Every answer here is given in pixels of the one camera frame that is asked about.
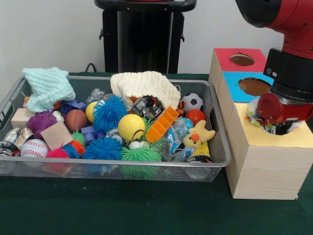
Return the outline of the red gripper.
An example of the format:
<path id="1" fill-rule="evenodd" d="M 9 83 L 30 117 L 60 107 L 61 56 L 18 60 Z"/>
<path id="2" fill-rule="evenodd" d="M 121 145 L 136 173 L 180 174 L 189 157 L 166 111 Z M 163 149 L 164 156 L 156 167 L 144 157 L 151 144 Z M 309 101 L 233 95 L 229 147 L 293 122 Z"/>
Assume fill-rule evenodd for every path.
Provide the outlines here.
<path id="1" fill-rule="evenodd" d="M 276 94 L 266 93 L 259 98 L 256 113 L 271 124 L 307 121 L 313 117 L 313 105 L 284 104 Z"/>

